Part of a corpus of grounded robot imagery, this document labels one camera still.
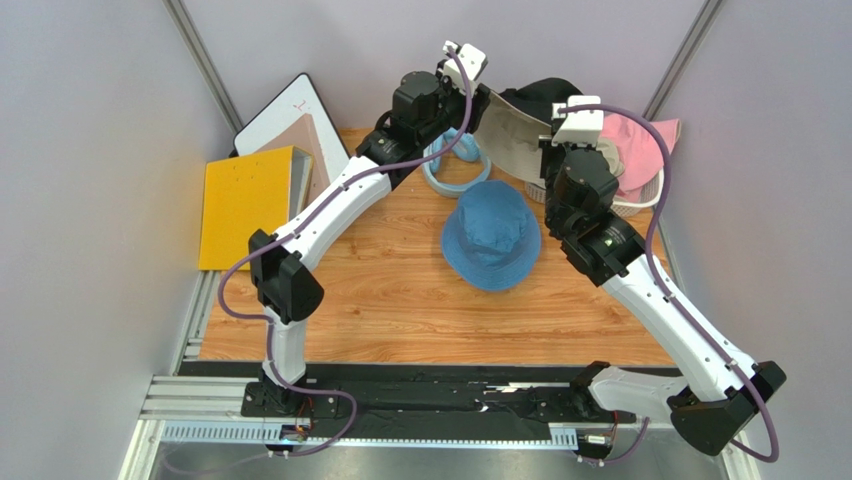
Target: cable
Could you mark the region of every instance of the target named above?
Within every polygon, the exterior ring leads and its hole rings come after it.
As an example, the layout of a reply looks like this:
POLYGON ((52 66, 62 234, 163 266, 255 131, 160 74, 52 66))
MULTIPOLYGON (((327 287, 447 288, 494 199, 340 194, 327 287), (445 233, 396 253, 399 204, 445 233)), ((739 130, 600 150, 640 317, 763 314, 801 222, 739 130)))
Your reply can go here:
POLYGON ((725 361, 725 364, 730 366, 734 373, 739 377, 740 381, 745 385, 746 390, 748 390, 749 394, 751 394, 752 398, 754 398, 755 403, 757 404, 757 408, 760 411, 761 417, 763 417, 763 422, 766 424, 766 433, 769 436, 769 445, 770 445, 770 453, 769 455, 764 455, 762 453, 758 453, 751 448, 743 445, 737 440, 732 440, 736 447, 745 453, 753 456, 754 458, 767 462, 773 463, 778 461, 778 457, 780 455, 780 449, 778 446, 778 434, 775 431, 775 424, 772 422, 772 417, 769 415, 769 409, 766 407, 766 402, 763 401, 763 397, 760 396, 760 393, 757 391, 757 388, 751 382, 751 378, 746 375, 746 373, 740 368, 737 362, 728 355, 728 352, 719 345, 719 343, 698 323, 698 320, 695 319, 694 316, 687 310, 687 308, 680 302, 680 300, 672 295, 672 291, 666 286, 666 282, 663 281, 663 276, 660 274, 660 271, 657 269, 657 264, 654 262, 654 252, 653 252, 653 240, 654 233, 657 230, 657 226, 660 223, 660 215, 663 213, 663 207, 666 205, 666 200, 669 196, 669 190, 671 189, 671 153, 669 152, 669 148, 666 146, 666 142, 663 140, 663 137, 660 135, 660 132, 657 131, 656 128, 649 122, 642 118, 642 116, 637 115, 630 110, 626 110, 620 107, 614 107, 611 105, 577 105, 574 107, 564 107, 559 109, 559 113, 574 113, 574 112, 582 112, 586 110, 603 110, 605 112, 617 113, 621 116, 627 117, 630 120, 633 120, 639 126, 644 128, 651 136, 654 138, 654 141, 657 142, 657 146, 660 148, 660 153, 663 155, 663 190, 660 194, 660 201, 657 203, 657 208, 654 209, 654 214, 651 216, 651 223, 648 225, 648 233, 645 235, 645 257, 648 259, 648 266, 651 269, 651 275, 653 275, 654 280, 657 281, 657 285, 662 290, 663 295, 671 301, 672 305, 677 308, 677 310, 683 315, 686 321, 698 332, 699 335, 710 345, 713 350, 725 361))
POLYGON ((589 465, 595 467, 603 467, 606 465, 617 465, 619 463, 624 462, 628 458, 630 458, 634 453, 636 453, 636 449, 639 448, 639 444, 642 443, 642 440, 645 439, 645 434, 648 433, 648 425, 651 423, 651 419, 649 417, 645 417, 645 420, 642 421, 642 428, 639 429, 639 435, 636 437, 636 441, 633 442, 633 445, 630 445, 630 448, 627 449, 626 452, 615 458, 585 458, 580 455, 577 455, 577 461, 588 463, 589 465))
MULTIPOLYGON (((305 220, 301 224, 299 224, 293 230, 292 233, 284 235, 283 237, 275 240, 274 242, 270 243, 269 245, 265 245, 265 246, 255 250, 254 252, 251 252, 249 255, 247 255, 246 257, 244 257, 243 259, 241 259, 240 261, 235 263, 234 266, 232 266, 230 269, 228 269, 228 271, 225 272, 225 274, 222 276, 222 280, 219 282, 219 288, 218 288, 218 291, 217 291, 217 298, 219 300, 219 306, 222 307, 222 310, 225 313, 227 313, 228 315, 230 315, 234 318, 238 318, 238 319, 241 319, 241 320, 265 320, 267 322, 268 326, 267 326, 267 329, 266 329, 266 360, 269 362, 270 370, 272 371, 272 374, 275 377, 275 380, 278 381, 279 385, 281 385, 282 387, 284 387, 288 390, 292 390, 296 393, 301 393, 303 395, 324 395, 324 396, 343 397, 343 398, 349 400, 352 403, 352 412, 349 414, 349 419, 347 420, 347 422, 343 426, 343 428, 340 429, 339 432, 337 432, 336 434, 334 434, 334 436, 332 436, 331 438, 329 438, 325 442, 323 442, 323 443, 321 443, 321 444, 319 444, 315 447, 309 448, 307 450, 300 450, 300 451, 289 453, 287 455, 289 457, 304 457, 306 455, 311 455, 311 454, 314 454, 314 453, 317 453, 317 452, 321 452, 321 451, 325 450, 326 448, 330 447, 333 443, 340 440, 340 438, 342 438, 343 435, 345 435, 346 432, 349 431, 349 429, 352 427, 352 424, 355 422, 355 418, 356 418, 356 415, 357 415, 357 412, 358 412, 358 402, 355 400, 355 397, 353 397, 349 393, 346 393, 346 392, 343 392, 343 391, 340 391, 340 390, 322 390, 322 389, 313 389, 313 388, 302 388, 302 387, 297 387, 296 385, 293 385, 293 384, 287 382, 286 380, 284 380, 284 378, 282 378, 281 374, 278 372, 278 368, 276 368, 276 366, 275 366, 275 359, 272 358, 272 342, 273 342, 273 332, 274 332, 274 327, 275 327, 274 320, 272 318, 266 316, 266 315, 263 315, 263 314, 240 313, 240 312, 237 312, 237 311, 231 309, 231 307, 229 307, 228 303, 225 301, 225 285, 228 283, 228 280, 230 280, 230 278, 234 275, 234 273, 237 270, 240 269, 240 267, 249 263, 253 259, 263 255, 264 253, 269 252, 274 248, 280 247, 281 245, 283 245, 284 243, 288 242, 289 240, 294 238, 296 235, 301 233, 304 229, 306 229, 308 227, 308 225, 317 217, 317 215, 319 215, 319 213, 323 209, 325 209, 329 204, 331 204, 331 202, 340 194, 340 192, 346 190, 347 188, 349 188, 349 186, 351 186, 353 183, 357 182, 358 180, 360 180, 360 179, 362 179, 362 178, 364 178, 368 175, 372 175, 374 173, 384 173, 384 172, 388 172, 388 171, 391 171, 391 170, 417 167, 417 166, 419 166, 423 163, 426 163, 426 162, 429 162, 429 161, 434 160, 436 158, 439 158, 439 157, 441 157, 441 155, 444 155, 444 154, 450 152, 453 149, 453 147, 461 140, 462 136, 464 135, 464 132, 467 131, 467 127, 470 125, 470 116, 473 112, 473 92, 471 91, 471 88, 470 88, 470 80, 468 80, 468 78, 467 78, 467 72, 465 72, 464 65, 459 60, 458 55, 453 50, 448 50, 447 53, 449 54, 450 58, 456 63, 456 65, 458 65, 458 67, 459 67, 459 72, 461 73, 462 83, 464 84, 464 91, 465 91, 464 118, 462 119, 461 126, 458 129, 458 134, 455 137, 453 137, 453 139, 450 140, 446 145, 444 145, 443 148, 441 148, 440 150, 438 150, 436 152, 433 152, 431 155, 427 155, 423 158, 419 158, 419 159, 416 159, 416 160, 409 160, 407 162, 390 164, 390 165, 381 165, 381 166, 378 166, 378 167, 375 167, 375 168, 371 168, 369 170, 365 170, 365 171, 358 173, 356 175, 353 175, 351 178, 349 178, 349 180, 346 180, 345 182, 343 182, 343 184, 339 188, 332 190, 331 193, 328 195, 328 197, 323 199, 320 202, 320 204, 317 205, 317 208, 315 208, 307 217, 305 217, 305 220)), ((261 454, 261 455, 246 457, 242 460, 238 460, 237 462, 234 462, 230 465, 226 465, 224 467, 214 468, 214 469, 210 469, 210 470, 201 470, 201 471, 181 470, 179 468, 172 466, 168 462, 168 460, 165 459, 165 458, 163 459, 162 463, 163 463, 163 466, 166 467, 166 469, 168 469, 170 472, 176 473, 178 475, 208 475, 208 474, 219 473, 219 472, 222 472, 222 471, 225 471, 225 470, 229 470, 229 469, 236 467, 238 465, 249 463, 249 462, 252 462, 254 460, 260 460, 262 458, 269 458, 269 454, 264 453, 264 454, 261 454)))

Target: wood grain surface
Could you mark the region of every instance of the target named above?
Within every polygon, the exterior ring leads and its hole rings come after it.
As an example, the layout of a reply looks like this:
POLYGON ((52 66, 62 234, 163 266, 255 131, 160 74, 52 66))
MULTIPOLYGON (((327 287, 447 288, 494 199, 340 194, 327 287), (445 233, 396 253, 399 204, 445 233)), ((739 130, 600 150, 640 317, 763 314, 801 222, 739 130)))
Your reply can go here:
MULTIPOLYGON (((368 132, 343 131, 347 148, 352 151, 368 132)), ((445 159, 438 178, 461 182, 479 168, 445 159)), ((522 182, 499 169, 491 178, 523 190, 522 182)), ((528 203, 544 232, 543 205, 528 203)), ((416 171, 337 240, 314 272, 325 299, 308 320, 309 361, 672 363, 639 321, 576 273, 559 242, 545 234, 538 262, 518 286, 487 293, 467 284, 440 249, 441 229, 455 204, 416 171)), ((630 221, 644 232, 650 211, 630 221)), ((664 256, 658 238, 654 251, 664 256)), ((235 310, 261 312, 247 272, 238 272, 225 291, 235 310)), ((260 360, 264 337, 264 322, 230 318, 217 302, 200 357, 260 360)))

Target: gray wall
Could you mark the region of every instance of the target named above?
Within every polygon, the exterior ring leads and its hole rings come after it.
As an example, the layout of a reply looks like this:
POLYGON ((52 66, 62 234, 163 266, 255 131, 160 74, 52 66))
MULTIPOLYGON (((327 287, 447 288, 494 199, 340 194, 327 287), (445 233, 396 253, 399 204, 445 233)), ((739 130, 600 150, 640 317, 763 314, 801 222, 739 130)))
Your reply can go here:
POLYGON ((447 39, 488 55, 482 78, 498 91, 561 76, 642 111, 702 3, 185 0, 244 122, 304 71, 338 127, 373 125, 447 39))
POLYGON ((0 1, 0 478, 118 475, 230 132, 159 1, 0 1))
POLYGON ((661 114, 685 121, 664 220, 686 291, 789 377, 764 478, 852 469, 850 24, 845 0, 727 2, 661 114))

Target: yellow binder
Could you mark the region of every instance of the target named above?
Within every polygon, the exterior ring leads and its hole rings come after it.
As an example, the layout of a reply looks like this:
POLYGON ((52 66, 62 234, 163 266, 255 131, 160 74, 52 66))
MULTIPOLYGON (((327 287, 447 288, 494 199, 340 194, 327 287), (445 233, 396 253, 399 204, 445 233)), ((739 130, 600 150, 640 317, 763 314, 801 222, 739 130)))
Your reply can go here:
POLYGON ((271 233, 301 212, 312 162, 290 146, 207 164, 199 270, 231 268, 258 228, 271 233))

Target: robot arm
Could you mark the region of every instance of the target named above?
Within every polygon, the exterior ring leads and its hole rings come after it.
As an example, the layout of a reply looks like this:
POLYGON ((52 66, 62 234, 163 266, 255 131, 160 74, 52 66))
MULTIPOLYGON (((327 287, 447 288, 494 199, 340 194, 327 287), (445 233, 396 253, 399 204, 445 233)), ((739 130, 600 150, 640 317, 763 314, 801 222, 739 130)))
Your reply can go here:
MULTIPOLYGON (((598 97, 574 96, 567 106, 599 104, 598 97)), ((669 297, 651 273, 644 239, 612 209, 618 181, 595 150, 603 111, 559 113, 553 105, 552 134, 539 139, 546 185, 545 224, 562 241, 568 261, 595 286, 626 306, 675 361, 682 377, 628 372, 596 362, 572 387, 604 410, 629 411, 672 423, 693 447, 717 455, 756 413, 756 403, 732 364, 751 370, 763 400, 784 383, 774 363, 756 364, 725 338, 663 274, 669 297), (671 299, 676 297, 724 352, 727 363, 690 325, 671 299)), ((657 271, 664 272, 654 257, 657 271)))
MULTIPOLYGON (((464 74, 472 90, 472 112, 467 130, 476 131, 488 106, 490 90, 479 83, 487 64, 485 55, 471 45, 452 42, 444 50, 465 62, 464 74)), ((249 250, 258 250, 278 238, 297 231, 303 223, 310 228, 251 262, 252 283, 264 312, 273 319, 272 342, 276 367, 287 382, 305 373, 305 320, 319 306, 323 289, 312 275, 320 259, 337 238, 367 208, 387 196, 416 167, 394 169, 352 178, 368 170, 394 165, 422 156, 423 149, 451 127, 461 128, 465 115, 462 71, 454 62, 442 61, 437 71, 412 72, 402 78, 386 112, 356 149, 346 169, 305 211, 271 235, 258 230, 249 240, 249 250)), ((267 377, 276 377, 264 362, 267 377)))
MULTIPOLYGON (((465 74, 473 94, 469 132, 478 126, 488 106, 490 91, 478 82, 485 55, 470 45, 447 42, 465 60, 465 74)), ((305 372, 305 320, 319 306, 323 289, 312 275, 331 244, 367 208, 388 195, 413 168, 361 176, 376 167, 419 158, 423 148, 450 127, 459 128, 465 110, 462 71, 453 62, 441 62, 436 73, 406 75, 393 96, 392 109, 356 150, 347 168, 296 219, 271 235, 259 230, 250 239, 256 251, 277 238, 295 235, 251 262, 251 277, 266 314, 274 320, 272 354, 281 377, 294 383, 305 372), (359 179, 352 182, 354 176, 359 179), (338 194, 331 198, 332 192, 338 194)), ((599 103, 596 97, 572 97, 574 103, 599 103)), ((562 242, 571 264, 624 304, 651 332, 675 361, 682 377, 639 374, 595 362, 571 383, 581 410, 621 410, 671 422, 696 449, 718 454, 755 414, 755 403, 742 381, 713 351, 684 317, 663 297, 651 275, 643 239, 611 205, 618 188, 606 160, 594 150, 601 111, 567 118, 554 105, 552 135, 541 138, 541 172, 547 201, 545 224, 562 242)), ((752 382, 768 399, 784 382, 773 362, 755 364, 704 318, 677 290, 670 289, 698 322, 724 345, 739 364, 752 367, 752 382)), ((264 363, 267 377, 276 378, 264 363)))

